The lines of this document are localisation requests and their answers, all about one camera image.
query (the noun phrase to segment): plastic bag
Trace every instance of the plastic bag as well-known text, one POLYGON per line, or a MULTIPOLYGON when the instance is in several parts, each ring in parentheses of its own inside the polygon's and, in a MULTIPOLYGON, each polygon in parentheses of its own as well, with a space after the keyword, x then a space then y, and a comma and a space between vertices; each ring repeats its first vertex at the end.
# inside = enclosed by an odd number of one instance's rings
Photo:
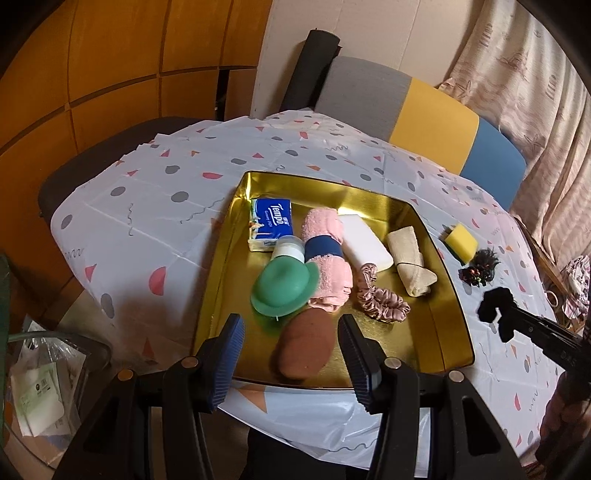
MULTIPOLYGON (((43 331, 32 322, 29 331, 43 331)), ((86 355, 56 338, 22 343, 9 371, 10 433, 40 461, 57 466, 80 426, 86 355)))

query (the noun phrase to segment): white tablecloth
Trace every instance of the white tablecloth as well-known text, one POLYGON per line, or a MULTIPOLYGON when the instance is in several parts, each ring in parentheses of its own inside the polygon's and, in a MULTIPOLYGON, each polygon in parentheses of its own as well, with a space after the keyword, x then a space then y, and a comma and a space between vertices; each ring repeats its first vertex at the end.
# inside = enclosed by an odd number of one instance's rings
MULTIPOLYGON (((248 170, 337 181, 410 202, 439 248, 467 318, 476 362, 465 374, 519 455, 537 441, 560 371, 519 333, 503 344, 496 326, 475 313, 483 291, 505 286, 531 313, 553 318, 519 227, 471 181, 310 111, 264 121, 204 121, 157 135, 57 209, 51 231, 105 312, 104 324, 93 329, 113 344, 116 357, 145 372, 189 351, 226 201, 248 170), (461 265, 439 240, 458 222, 480 248, 499 253, 491 286, 459 280, 461 265)), ((221 408, 317 458, 369 466, 379 416, 366 414, 353 393, 236 382, 221 408)), ((428 434, 428 416, 422 425, 428 434)), ((424 449, 428 435, 421 438, 424 449)))

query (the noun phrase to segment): rolled beige cloth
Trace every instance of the rolled beige cloth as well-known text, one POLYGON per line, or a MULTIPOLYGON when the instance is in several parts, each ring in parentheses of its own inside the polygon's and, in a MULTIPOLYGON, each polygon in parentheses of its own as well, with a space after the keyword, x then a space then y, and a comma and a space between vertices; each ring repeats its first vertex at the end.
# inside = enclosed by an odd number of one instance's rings
POLYGON ((423 256, 418 250, 414 228, 406 226, 388 234, 388 247, 394 258, 398 275, 411 297, 429 293, 429 285, 437 281, 437 276, 424 267, 423 256))

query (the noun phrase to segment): brown sponge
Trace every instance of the brown sponge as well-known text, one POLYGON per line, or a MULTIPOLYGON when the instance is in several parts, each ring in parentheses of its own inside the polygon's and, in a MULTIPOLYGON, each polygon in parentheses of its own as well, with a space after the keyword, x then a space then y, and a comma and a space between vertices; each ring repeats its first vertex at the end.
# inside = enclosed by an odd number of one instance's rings
POLYGON ((291 319, 277 342, 277 368, 292 380, 306 380, 320 372, 335 348, 336 330, 323 309, 307 309, 291 319))

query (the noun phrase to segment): yellow sponge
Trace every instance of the yellow sponge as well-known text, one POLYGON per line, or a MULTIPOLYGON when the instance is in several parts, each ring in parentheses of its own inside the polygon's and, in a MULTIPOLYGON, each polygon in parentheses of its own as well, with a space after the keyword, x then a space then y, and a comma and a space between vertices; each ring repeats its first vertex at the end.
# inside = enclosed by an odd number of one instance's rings
POLYGON ((478 249, 478 241, 461 223, 458 223, 445 239, 445 243, 462 260, 470 263, 478 249))

